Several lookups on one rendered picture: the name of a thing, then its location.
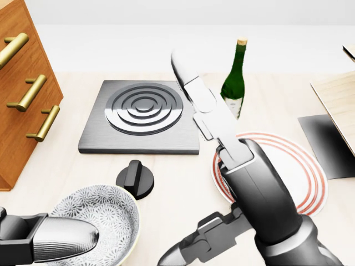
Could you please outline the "wooden cabinet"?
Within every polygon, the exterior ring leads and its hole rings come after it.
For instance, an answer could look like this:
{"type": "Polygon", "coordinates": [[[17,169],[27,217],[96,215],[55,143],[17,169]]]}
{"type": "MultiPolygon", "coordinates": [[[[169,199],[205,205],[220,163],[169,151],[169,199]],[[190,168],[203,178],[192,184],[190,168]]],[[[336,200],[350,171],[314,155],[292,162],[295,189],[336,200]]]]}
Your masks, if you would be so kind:
{"type": "Polygon", "coordinates": [[[24,0],[0,0],[0,191],[10,191],[63,98],[24,0]]]}

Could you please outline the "green wine bottle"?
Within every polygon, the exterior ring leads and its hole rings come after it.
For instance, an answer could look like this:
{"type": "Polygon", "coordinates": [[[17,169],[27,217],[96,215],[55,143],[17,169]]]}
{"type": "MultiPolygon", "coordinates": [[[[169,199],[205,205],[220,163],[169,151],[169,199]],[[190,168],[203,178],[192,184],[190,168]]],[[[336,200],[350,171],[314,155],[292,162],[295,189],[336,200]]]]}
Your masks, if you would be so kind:
{"type": "Polygon", "coordinates": [[[236,44],[235,57],[231,71],[225,79],[220,95],[238,120],[245,96],[245,82],[243,78],[243,64],[246,51],[247,38],[239,37],[236,44]]]}

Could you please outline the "white plate with red rings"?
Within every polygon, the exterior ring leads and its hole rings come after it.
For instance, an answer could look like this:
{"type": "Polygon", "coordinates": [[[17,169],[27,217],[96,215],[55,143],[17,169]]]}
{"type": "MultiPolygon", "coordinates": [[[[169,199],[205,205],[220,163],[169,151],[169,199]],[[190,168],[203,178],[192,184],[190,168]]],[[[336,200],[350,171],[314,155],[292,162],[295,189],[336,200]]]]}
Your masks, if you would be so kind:
{"type": "Polygon", "coordinates": [[[328,197],[328,179],[316,160],[299,144],[266,132],[244,132],[237,138],[256,141],[286,185],[300,214],[319,214],[328,197]]]}

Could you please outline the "round black stove knob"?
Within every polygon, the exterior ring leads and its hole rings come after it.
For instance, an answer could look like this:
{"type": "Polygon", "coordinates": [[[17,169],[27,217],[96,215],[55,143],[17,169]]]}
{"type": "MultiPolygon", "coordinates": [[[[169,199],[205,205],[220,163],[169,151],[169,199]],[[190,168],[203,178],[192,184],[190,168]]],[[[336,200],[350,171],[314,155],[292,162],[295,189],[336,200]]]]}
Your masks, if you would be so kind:
{"type": "Polygon", "coordinates": [[[130,161],[128,167],[120,171],[116,185],[131,193],[136,200],[145,198],[154,188],[153,173],[139,160],[130,161]]]}

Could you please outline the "wooden drawer front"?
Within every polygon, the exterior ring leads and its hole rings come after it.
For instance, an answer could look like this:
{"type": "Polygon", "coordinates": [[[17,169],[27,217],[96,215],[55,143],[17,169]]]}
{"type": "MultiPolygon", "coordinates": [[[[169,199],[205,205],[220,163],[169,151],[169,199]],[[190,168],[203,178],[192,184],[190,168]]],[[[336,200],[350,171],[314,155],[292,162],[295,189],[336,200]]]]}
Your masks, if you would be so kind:
{"type": "MultiPolygon", "coordinates": [[[[58,92],[63,94],[55,83],[58,92]]],[[[0,116],[0,179],[9,188],[14,187],[27,161],[39,143],[26,138],[27,133],[37,133],[47,114],[40,112],[3,111],[0,116]]]]}
{"type": "Polygon", "coordinates": [[[28,112],[40,112],[57,105],[61,94],[55,84],[52,71],[36,40],[30,39],[23,48],[0,69],[0,104],[2,110],[15,112],[15,108],[6,107],[8,102],[18,102],[31,87],[26,79],[35,79],[45,75],[47,81],[31,102],[28,112]]]}
{"type": "Polygon", "coordinates": [[[10,75],[17,70],[20,72],[33,71],[44,62],[43,51],[23,1],[14,0],[0,9],[0,51],[7,45],[4,42],[4,37],[16,37],[19,33],[27,34],[29,41],[0,69],[0,77],[10,75]]]}

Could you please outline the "patterned black and white bowl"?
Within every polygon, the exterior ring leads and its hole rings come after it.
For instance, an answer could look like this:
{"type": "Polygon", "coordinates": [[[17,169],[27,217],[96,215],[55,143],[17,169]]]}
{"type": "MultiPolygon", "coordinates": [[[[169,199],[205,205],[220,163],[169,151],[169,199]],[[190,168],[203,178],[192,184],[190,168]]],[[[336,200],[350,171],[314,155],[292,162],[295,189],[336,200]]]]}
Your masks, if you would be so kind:
{"type": "Polygon", "coordinates": [[[62,199],[50,215],[91,223],[99,231],[99,240],[88,253],[46,266],[121,266],[139,238],[137,202],[128,191],[118,186],[81,188],[62,199]]]}

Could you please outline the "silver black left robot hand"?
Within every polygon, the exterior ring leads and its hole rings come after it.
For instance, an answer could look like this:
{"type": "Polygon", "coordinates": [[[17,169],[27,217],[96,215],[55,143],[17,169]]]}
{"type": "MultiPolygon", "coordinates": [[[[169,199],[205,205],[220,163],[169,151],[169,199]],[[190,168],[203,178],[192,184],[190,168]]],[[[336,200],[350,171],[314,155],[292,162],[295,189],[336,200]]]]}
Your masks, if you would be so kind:
{"type": "Polygon", "coordinates": [[[98,243],[89,222],[47,213],[16,216],[0,207],[0,266],[52,262],[85,254],[98,243]]]}

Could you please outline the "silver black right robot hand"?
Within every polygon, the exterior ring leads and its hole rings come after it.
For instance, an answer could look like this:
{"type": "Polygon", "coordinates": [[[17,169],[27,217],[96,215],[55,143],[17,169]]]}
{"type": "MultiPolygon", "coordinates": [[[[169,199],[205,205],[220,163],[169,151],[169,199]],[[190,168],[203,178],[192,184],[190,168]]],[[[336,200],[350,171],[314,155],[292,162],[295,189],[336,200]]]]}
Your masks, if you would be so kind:
{"type": "Polygon", "coordinates": [[[302,224],[294,201],[260,146],[236,137],[236,119],[220,96],[214,95],[180,51],[171,54],[177,81],[194,107],[193,120],[207,140],[218,142],[220,172],[236,201],[228,215],[216,212],[197,230],[171,247],[158,266],[206,262],[235,245],[241,233],[254,229],[264,244],[277,244],[302,224]]]}

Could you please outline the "pale wooden rack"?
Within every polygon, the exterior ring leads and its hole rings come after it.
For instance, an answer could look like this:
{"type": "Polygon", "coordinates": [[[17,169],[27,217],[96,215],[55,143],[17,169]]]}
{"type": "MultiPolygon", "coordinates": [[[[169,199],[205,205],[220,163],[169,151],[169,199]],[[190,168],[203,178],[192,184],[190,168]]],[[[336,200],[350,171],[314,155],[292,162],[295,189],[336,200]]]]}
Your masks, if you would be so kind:
{"type": "Polygon", "coordinates": [[[310,85],[355,156],[355,70],[314,80],[310,85]]]}

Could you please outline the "flat dark stove plate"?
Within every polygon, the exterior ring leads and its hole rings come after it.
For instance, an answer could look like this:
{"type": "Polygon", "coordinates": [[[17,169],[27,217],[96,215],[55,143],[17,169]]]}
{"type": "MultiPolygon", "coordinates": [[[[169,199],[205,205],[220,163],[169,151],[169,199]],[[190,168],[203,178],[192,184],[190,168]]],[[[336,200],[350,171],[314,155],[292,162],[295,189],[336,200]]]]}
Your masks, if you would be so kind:
{"type": "Polygon", "coordinates": [[[175,81],[105,80],[79,140],[82,154],[199,154],[194,110],[175,81]]]}

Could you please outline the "dark flat panel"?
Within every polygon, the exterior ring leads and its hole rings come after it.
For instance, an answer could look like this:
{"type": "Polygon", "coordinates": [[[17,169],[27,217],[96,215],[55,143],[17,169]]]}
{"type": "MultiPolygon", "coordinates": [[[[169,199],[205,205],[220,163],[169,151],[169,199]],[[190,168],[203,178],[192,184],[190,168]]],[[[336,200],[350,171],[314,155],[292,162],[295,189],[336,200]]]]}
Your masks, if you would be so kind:
{"type": "Polygon", "coordinates": [[[327,178],[355,178],[355,156],[328,115],[299,117],[298,121],[327,178]]]}

